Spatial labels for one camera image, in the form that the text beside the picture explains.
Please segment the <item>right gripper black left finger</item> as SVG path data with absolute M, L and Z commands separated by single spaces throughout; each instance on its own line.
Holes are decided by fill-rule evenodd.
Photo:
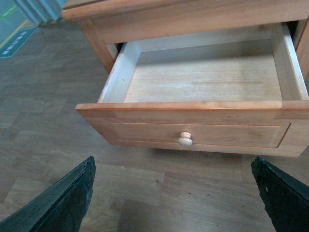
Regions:
M 90 207 L 96 165 L 88 157 L 30 203 L 1 221 L 2 232 L 78 232 Z

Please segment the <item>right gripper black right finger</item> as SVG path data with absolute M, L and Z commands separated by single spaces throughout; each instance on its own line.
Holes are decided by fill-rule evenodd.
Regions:
M 309 187 L 261 157 L 255 158 L 251 168 L 275 230 L 307 232 Z

